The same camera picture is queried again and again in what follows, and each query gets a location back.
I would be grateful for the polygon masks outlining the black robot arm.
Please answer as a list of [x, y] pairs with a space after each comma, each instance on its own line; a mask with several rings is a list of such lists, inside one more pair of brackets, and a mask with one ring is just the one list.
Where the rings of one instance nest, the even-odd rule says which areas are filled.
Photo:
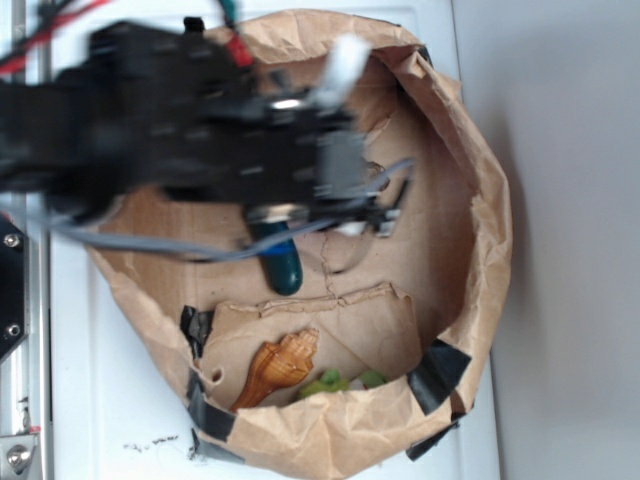
[[343, 106], [258, 90], [255, 60], [202, 33], [118, 22], [86, 60], [36, 86], [1, 86], [1, 188], [39, 192], [84, 223], [153, 186], [174, 201], [236, 204], [264, 219], [373, 202], [363, 140]]

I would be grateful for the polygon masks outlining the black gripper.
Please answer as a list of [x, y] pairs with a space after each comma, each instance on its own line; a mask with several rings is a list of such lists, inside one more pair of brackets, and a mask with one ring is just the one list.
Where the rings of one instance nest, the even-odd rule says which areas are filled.
[[200, 201], [238, 205], [257, 224], [340, 222], [369, 208], [364, 140], [343, 105], [221, 84], [203, 93], [199, 119], [213, 142]]

